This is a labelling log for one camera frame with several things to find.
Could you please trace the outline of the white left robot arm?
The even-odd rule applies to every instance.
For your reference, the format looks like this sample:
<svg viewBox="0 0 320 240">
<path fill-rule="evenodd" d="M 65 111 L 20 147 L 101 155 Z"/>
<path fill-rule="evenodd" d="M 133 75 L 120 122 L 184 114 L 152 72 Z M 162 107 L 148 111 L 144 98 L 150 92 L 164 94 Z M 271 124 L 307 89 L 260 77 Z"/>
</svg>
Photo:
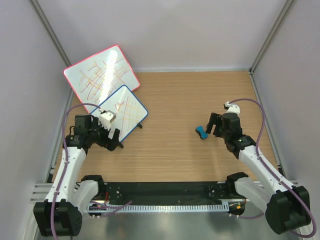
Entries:
<svg viewBox="0 0 320 240">
<path fill-rule="evenodd" d="M 120 130 L 109 137 L 116 114 L 110 110 L 98 116 L 76 115 L 74 125 L 63 140 L 61 163 L 53 185 L 44 201 L 36 202 L 33 214 L 40 234 L 44 237 L 75 237 L 80 233 L 83 217 L 92 199 L 101 200 L 106 194 L 102 178 L 90 177 L 75 188 L 80 168 L 93 144 L 113 151 L 123 145 Z"/>
</svg>

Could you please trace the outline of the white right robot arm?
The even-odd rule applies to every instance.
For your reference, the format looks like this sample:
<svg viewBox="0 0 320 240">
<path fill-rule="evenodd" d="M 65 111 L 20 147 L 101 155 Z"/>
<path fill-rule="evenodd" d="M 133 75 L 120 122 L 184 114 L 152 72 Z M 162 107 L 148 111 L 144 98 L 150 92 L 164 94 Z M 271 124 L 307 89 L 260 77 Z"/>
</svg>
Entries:
<svg viewBox="0 0 320 240">
<path fill-rule="evenodd" d="M 267 161 L 257 143 L 243 134 L 237 113 L 211 113 L 205 132 L 222 138 L 227 150 L 247 165 L 260 182 L 256 184 L 244 173 L 230 175 L 232 181 L 225 185 L 229 197 L 241 195 L 249 199 L 263 212 L 268 225 L 278 235 L 312 222 L 307 189 L 294 186 Z"/>
</svg>

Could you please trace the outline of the blue whiteboard eraser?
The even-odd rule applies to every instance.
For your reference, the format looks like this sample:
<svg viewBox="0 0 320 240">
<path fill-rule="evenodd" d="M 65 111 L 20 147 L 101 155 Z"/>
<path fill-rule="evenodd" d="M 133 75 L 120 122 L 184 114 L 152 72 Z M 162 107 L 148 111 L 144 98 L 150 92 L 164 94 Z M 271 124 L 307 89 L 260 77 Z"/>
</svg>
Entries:
<svg viewBox="0 0 320 240">
<path fill-rule="evenodd" d="M 208 134 L 204 131 L 202 126 L 197 126 L 195 132 L 199 135 L 199 137 L 204 140 L 208 138 Z"/>
</svg>

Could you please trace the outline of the blue framed whiteboard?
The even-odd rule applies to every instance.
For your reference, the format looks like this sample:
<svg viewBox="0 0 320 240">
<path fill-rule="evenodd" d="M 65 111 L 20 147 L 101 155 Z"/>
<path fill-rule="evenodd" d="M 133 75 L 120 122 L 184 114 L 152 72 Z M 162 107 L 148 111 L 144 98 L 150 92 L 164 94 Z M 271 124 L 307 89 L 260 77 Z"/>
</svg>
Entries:
<svg viewBox="0 0 320 240">
<path fill-rule="evenodd" d="M 108 137 L 112 138 L 115 130 L 119 129 L 119 141 L 123 141 L 148 116 L 148 110 L 126 85 L 122 85 L 99 106 L 102 110 L 115 113 Z"/>
</svg>

